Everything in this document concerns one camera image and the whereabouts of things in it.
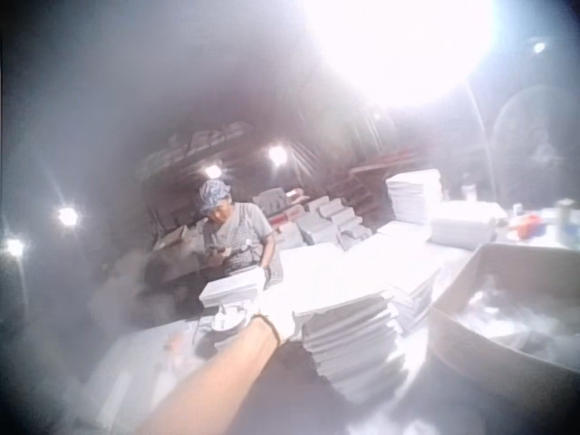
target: woman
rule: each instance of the woman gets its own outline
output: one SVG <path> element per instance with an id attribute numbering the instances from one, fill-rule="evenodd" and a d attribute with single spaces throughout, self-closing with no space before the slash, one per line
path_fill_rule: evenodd
<path id="1" fill-rule="evenodd" d="M 256 204 L 232 203 L 229 189 L 210 179 L 199 190 L 201 211 L 208 216 L 203 227 L 208 264 L 223 266 L 226 275 L 258 266 L 266 273 L 266 285 L 281 282 L 274 230 Z"/>

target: person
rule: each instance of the person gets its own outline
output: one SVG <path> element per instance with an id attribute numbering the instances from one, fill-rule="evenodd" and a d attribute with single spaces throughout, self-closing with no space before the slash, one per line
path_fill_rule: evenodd
<path id="1" fill-rule="evenodd" d="M 259 266 L 266 285 L 281 282 L 274 230 L 256 204 L 234 203 L 229 190 L 219 179 L 209 179 L 199 190 L 201 211 L 208 216 L 203 227 L 207 264 L 223 267 L 226 275 Z"/>
<path id="2" fill-rule="evenodd" d="M 278 296 L 275 292 L 263 293 L 258 314 L 230 347 L 178 385 L 137 433 L 225 433 L 275 350 L 301 328 L 290 304 Z"/>

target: blue headscarf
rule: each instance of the blue headscarf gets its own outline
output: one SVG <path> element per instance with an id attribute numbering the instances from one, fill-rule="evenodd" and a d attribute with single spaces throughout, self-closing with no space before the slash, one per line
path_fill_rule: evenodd
<path id="1" fill-rule="evenodd" d="M 230 186 L 226 185 L 220 179 L 209 179 L 199 189 L 199 198 L 201 199 L 201 212 L 208 213 L 211 209 L 218 206 L 219 201 L 229 196 Z"/>

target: glove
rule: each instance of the glove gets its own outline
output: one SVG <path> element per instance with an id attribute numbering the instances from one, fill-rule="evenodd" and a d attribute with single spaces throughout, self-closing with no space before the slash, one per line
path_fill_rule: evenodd
<path id="1" fill-rule="evenodd" d="M 263 317 L 270 324 L 279 344 L 284 344 L 302 329 L 302 323 L 296 321 L 288 299 L 288 293 L 281 285 L 265 291 L 256 301 L 256 316 Z"/>

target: apron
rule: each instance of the apron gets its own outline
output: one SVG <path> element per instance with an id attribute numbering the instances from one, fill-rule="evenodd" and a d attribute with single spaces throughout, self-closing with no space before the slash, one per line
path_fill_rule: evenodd
<path id="1" fill-rule="evenodd" d="M 217 242 L 217 246 L 232 248 L 233 254 L 226 258 L 223 263 L 226 275 L 234 275 L 257 266 L 264 252 L 264 246 L 254 230 L 249 216 L 243 213 L 239 220 L 239 226 L 235 229 L 222 235 L 212 235 L 212 238 L 215 238 L 215 242 Z M 249 249 L 241 252 L 240 248 L 247 246 L 247 240 L 250 241 Z M 276 251 L 270 266 L 266 268 L 266 288 L 280 283 L 283 277 L 282 263 Z"/>

